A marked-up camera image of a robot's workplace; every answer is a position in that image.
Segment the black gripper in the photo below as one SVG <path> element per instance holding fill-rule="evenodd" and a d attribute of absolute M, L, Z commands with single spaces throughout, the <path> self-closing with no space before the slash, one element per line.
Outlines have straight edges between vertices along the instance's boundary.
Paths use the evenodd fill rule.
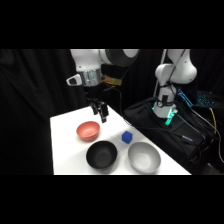
<path fill-rule="evenodd" d="M 105 86 L 103 84 L 84 87 L 86 98 L 93 110 L 93 114 L 97 115 L 98 113 L 100 113 L 101 121 L 103 123 L 107 121 L 107 116 L 109 115 L 107 104 L 103 100 L 104 90 Z"/>

